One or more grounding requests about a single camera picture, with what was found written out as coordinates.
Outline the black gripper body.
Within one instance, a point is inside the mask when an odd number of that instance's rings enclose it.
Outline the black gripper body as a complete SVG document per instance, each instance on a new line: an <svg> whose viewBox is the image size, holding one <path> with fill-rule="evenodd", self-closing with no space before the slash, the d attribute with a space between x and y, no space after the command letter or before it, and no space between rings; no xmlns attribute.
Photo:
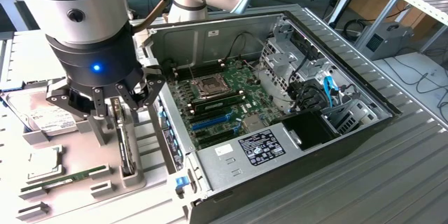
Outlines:
<svg viewBox="0 0 448 224"><path fill-rule="evenodd" d="M73 88L107 87L119 82L133 87L140 82L143 70L129 23L111 38L93 44L69 44L48 35L45 38Z"/></svg>

